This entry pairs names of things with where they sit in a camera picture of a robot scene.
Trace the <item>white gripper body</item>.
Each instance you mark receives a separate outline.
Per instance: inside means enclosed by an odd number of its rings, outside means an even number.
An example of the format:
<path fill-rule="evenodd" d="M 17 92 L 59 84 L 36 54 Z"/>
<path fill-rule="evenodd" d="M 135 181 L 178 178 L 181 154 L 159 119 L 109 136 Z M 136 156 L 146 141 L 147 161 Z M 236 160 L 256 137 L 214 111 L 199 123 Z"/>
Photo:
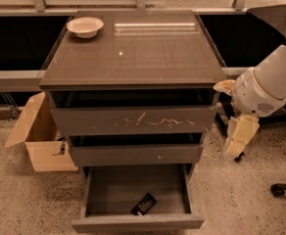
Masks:
<path fill-rule="evenodd" d="M 248 68 L 236 80 L 232 87 L 234 107 L 241 113 L 256 118 L 266 118 L 281 109 L 286 101 L 269 95 L 257 81 L 255 69 Z"/>

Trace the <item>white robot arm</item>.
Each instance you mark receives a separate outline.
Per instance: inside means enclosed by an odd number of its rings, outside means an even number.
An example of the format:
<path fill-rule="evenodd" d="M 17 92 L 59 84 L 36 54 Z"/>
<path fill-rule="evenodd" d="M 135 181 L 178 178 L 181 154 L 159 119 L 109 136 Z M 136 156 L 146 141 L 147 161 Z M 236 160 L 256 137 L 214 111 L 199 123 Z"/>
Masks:
<path fill-rule="evenodd" d="M 224 145 L 228 157 L 238 158 L 257 133 L 259 120 L 286 104 L 286 45 L 277 47 L 235 80 L 216 83 L 214 90 L 230 96 L 233 107 L 241 113 L 230 118 Z"/>

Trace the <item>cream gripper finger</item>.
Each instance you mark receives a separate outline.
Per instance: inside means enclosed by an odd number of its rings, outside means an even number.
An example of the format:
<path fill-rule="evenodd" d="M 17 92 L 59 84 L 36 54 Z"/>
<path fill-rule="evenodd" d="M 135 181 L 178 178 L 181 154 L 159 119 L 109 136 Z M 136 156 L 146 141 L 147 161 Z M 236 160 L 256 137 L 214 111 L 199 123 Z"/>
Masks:
<path fill-rule="evenodd" d="M 228 159 L 236 159 L 244 152 L 260 128 L 259 120 L 258 117 L 245 114 L 230 118 L 223 148 Z"/>
<path fill-rule="evenodd" d="M 214 90 L 217 92 L 225 93 L 228 96 L 232 95 L 232 88 L 235 84 L 234 79 L 226 79 L 224 81 L 220 81 L 214 85 Z"/>

